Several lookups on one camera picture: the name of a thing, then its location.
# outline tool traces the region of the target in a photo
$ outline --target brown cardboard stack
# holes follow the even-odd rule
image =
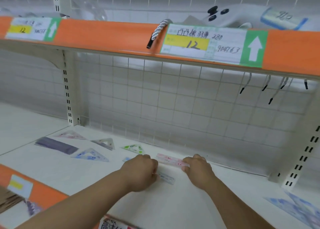
[[[0,213],[13,207],[22,200],[22,197],[0,186]]]

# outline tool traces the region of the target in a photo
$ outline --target black cord tip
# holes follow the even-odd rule
[[[151,40],[151,38],[152,38],[152,36],[150,37],[150,40],[149,40],[149,42],[148,42],[148,45],[146,46],[147,49],[150,49],[151,46],[152,46],[152,44],[153,44],[153,41],[154,41],[154,40]]]

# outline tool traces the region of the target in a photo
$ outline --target purple plastic package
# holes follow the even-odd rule
[[[56,141],[56,140],[51,139],[49,137],[39,138],[35,142],[35,145],[44,146],[46,148],[57,150],[57,151],[63,152],[68,155],[71,155],[78,150],[78,148],[76,148],[75,146],[71,146],[69,144],[66,144],[66,143],[63,143],[60,141]]]

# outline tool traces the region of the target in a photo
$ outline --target person's right hand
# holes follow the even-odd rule
[[[184,158],[183,162],[189,164],[190,167],[183,166],[182,171],[188,175],[191,183],[199,189],[206,190],[210,182],[217,178],[212,171],[211,165],[207,163],[204,157],[198,154]]]

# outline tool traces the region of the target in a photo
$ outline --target upper shelf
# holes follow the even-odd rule
[[[0,17],[0,39],[4,40],[12,17]],[[93,52],[109,52],[116,55],[129,55],[137,58],[171,62],[187,62],[199,66],[223,65],[232,69],[291,74],[300,77],[320,77],[320,55],[318,44],[320,32],[268,30],[267,45],[262,68],[243,67],[219,62],[195,60],[178,56],[159,54],[165,31],[147,49],[146,45],[157,24],[86,21],[62,19],[54,41],[40,45],[61,49],[78,49]]]

